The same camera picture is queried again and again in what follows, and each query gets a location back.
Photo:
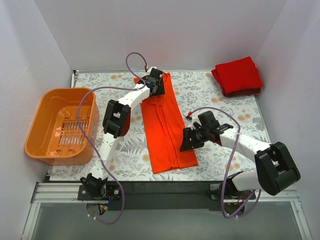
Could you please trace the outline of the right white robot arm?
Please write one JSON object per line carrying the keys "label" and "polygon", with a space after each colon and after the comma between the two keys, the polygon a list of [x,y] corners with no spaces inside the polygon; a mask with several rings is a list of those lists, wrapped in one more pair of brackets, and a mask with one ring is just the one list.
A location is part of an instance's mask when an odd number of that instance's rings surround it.
{"label": "right white robot arm", "polygon": [[245,191],[263,190],[275,196],[301,179],[287,146],[282,142],[268,143],[239,133],[230,124],[220,124],[213,112],[206,111],[186,119],[190,127],[182,130],[181,152],[202,148],[210,141],[230,148],[255,164],[255,170],[229,175],[220,189],[230,198],[237,199]]}

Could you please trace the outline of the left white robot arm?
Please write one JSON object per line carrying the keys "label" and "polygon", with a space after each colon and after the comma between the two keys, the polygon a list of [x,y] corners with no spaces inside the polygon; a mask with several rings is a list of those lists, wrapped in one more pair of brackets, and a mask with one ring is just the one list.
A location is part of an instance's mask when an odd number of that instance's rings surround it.
{"label": "left white robot arm", "polygon": [[143,100],[165,94],[165,75],[163,71],[151,67],[147,70],[147,75],[139,79],[134,88],[127,89],[128,93],[125,96],[107,103],[102,121],[103,139],[99,150],[89,136],[83,134],[96,151],[98,160],[95,161],[87,177],[82,177],[80,181],[86,192],[95,200],[103,199],[108,193],[107,179],[111,174],[105,163],[113,156],[121,137],[124,137],[129,131],[131,111]]}

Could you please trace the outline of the orange t-shirt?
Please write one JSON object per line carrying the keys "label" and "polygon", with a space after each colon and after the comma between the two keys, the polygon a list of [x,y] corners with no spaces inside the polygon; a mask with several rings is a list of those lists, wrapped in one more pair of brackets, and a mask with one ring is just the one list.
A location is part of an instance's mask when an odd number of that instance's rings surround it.
{"label": "orange t-shirt", "polygon": [[198,165],[193,150],[180,151],[186,126],[169,72],[164,75],[164,90],[164,95],[148,97],[140,104],[154,174]]}

